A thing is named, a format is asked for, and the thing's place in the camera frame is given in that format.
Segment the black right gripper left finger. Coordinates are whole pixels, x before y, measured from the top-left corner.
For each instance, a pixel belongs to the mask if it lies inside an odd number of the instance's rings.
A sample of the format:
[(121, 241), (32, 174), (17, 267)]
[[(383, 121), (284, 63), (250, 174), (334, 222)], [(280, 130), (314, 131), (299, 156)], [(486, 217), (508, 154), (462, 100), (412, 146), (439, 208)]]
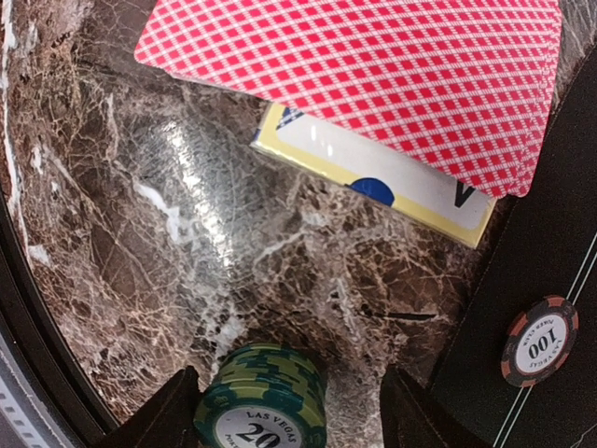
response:
[(187, 366), (173, 375), (129, 420), (94, 447), (201, 447), (193, 424), (201, 392), (198, 373)]

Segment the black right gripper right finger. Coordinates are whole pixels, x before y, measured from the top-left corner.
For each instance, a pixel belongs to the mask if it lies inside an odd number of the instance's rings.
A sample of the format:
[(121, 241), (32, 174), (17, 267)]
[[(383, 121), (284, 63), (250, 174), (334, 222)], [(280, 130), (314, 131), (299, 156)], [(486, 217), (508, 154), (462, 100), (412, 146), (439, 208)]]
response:
[(380, 407), (384, 447), (476, 446), (476, 436), (396, 365), (382, 377)]

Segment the green chip stack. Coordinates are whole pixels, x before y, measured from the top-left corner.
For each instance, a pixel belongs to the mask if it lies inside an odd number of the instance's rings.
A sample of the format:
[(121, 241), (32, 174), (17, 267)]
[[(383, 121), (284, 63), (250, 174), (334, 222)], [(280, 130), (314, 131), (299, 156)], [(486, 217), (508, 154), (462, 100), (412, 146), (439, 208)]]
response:
[(205, 447), (325, 447), (326, 377), (287, 345), (252, 343), (225, 358), (194, 427)]

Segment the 100 chips mat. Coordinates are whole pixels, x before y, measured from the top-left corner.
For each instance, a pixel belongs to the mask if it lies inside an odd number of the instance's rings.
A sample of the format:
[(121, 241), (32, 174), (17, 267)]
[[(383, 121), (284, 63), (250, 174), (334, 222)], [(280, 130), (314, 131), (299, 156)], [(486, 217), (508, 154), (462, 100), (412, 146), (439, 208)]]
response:
[(507, 332), (501, 372), (511, 385), (531, 387), (549, 378), (570, 355), (579, 329), (575, 306), (550, 295), (521, 312)]

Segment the red back card deck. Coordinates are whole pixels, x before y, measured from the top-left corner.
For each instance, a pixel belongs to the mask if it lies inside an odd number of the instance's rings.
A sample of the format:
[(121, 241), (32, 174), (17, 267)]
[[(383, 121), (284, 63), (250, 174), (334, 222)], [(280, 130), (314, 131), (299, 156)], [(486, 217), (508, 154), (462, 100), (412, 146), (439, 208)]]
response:
[(561, 30), (555, 1), (159, 1), (134, 56), (522, 197)]

